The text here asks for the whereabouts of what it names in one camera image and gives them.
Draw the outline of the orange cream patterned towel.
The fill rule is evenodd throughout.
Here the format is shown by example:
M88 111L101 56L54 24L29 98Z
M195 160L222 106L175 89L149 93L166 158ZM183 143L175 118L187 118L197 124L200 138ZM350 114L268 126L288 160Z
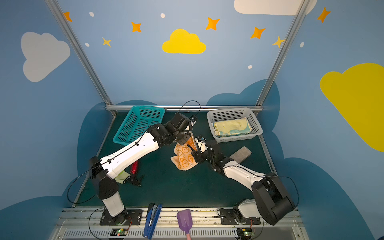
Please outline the orange cream patterned towel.
M192 151L197 150L194 136L191 136L183 145L177 143L174 148L175 156L171 157L171 161L181 171L187 171L198 165L192 155Z

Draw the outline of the plain mint green towel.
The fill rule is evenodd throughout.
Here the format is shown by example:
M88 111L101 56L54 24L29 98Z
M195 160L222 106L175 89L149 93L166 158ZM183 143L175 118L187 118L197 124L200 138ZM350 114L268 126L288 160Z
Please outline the plain mint green towel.
M252 127L246 118L215 122L213 127L214 134L218 138L247 135L252 132Z

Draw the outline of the teal plastic basket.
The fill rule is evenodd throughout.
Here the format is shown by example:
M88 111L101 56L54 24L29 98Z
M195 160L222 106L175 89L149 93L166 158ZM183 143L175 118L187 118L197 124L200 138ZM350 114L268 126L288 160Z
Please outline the teal plastic basket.
M116 132L113 142L127 146L139 139L145 131L163 120L166 110L152 106L134 106Z

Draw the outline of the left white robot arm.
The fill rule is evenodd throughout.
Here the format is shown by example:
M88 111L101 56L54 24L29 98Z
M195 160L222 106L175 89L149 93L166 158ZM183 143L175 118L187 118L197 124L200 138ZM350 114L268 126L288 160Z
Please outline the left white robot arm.
M137 140L117 152L101 159L90 159L90 177L96 195L102 200L111 217L116 217L126 210L115 178L134 162L163 146L173 143L183 145L192 136L196 122L196 116L187 117L176 113L167 123L149 127Z

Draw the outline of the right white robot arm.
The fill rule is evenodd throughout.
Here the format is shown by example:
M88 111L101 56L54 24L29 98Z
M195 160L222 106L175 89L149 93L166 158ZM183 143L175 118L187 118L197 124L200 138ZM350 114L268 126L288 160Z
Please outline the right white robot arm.
M197 163L209 162L216 173L237 181L253 193L252 200L244 200L234 208L240 219L260 216L274 226L297 208L298 204L291 198L282 177L274 173L259 173L241 165L252 154L247 147L226 157L215 140L206 141L201 137L195 138L195 142L197 149L192 149L191 154Z

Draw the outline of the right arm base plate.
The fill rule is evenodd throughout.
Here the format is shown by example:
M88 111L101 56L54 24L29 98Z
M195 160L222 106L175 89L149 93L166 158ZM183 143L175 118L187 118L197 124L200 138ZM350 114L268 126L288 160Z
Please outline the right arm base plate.
M218 209L218 215L221 225L261 225L260 218L245 218L238 210L234 209Z

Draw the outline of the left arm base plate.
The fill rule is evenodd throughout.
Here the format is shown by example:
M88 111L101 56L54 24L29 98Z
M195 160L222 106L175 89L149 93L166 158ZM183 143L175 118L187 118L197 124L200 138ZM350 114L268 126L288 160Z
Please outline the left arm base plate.
M101 226L138 226L142 219L142 210L125 210L112 217L108 210L104 210L100 221Z

